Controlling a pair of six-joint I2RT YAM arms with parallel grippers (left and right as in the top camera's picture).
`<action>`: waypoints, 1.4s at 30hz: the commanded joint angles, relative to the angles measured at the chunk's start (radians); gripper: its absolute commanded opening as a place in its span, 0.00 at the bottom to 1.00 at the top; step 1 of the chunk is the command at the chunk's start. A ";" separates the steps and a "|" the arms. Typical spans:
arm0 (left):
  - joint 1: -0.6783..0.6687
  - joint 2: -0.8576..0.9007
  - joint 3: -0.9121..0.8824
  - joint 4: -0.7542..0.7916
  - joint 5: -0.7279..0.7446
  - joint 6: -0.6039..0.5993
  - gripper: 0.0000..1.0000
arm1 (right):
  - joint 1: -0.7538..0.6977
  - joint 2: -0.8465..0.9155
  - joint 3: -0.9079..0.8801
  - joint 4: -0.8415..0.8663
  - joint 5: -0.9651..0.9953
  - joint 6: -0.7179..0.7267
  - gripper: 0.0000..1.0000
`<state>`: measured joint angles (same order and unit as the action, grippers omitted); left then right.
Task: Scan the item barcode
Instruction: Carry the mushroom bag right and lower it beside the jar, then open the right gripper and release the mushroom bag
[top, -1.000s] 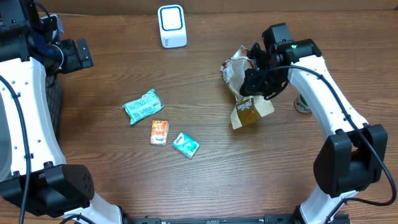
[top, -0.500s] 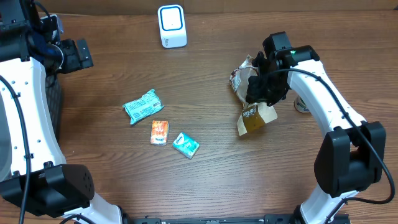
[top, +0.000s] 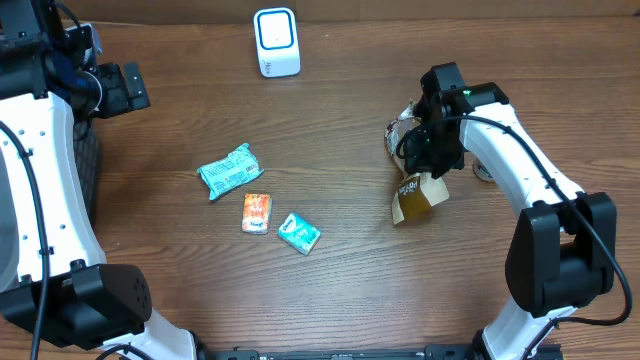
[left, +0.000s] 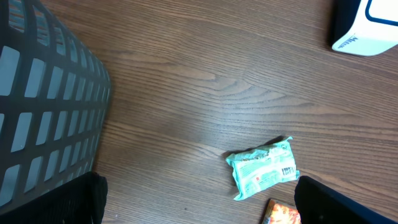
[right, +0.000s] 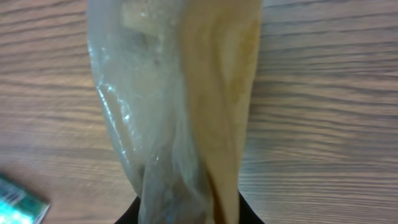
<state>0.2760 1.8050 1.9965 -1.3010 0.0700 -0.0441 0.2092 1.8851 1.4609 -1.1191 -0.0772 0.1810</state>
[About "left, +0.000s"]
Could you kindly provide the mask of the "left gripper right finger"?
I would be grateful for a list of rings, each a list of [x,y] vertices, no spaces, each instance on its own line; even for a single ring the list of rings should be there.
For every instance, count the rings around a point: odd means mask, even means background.
[[[302,224],[397,224],[305,175],[294,200]]]

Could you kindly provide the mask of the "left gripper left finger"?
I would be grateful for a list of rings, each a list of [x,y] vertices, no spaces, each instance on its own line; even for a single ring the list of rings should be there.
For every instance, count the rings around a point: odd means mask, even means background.
[[[87,172],[66,184],[1,215],[1,224],[101,224],[108,183]]]

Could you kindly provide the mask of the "teal snack packet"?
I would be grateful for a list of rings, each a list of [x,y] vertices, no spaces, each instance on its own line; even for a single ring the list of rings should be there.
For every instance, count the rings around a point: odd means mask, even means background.
[[[245,200],[275,184],[290,182],[300,177],[289,136],[283,140],[250,151],[232,153],[226,162],[233,168],[232,176],[239,193],[236,201]]]

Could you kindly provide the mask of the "orange white small box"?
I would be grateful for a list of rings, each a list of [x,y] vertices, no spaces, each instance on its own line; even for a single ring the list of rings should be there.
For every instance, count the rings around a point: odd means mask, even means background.
[[[301,224],[301,217],[296,206],[270,199],[262,224]]]

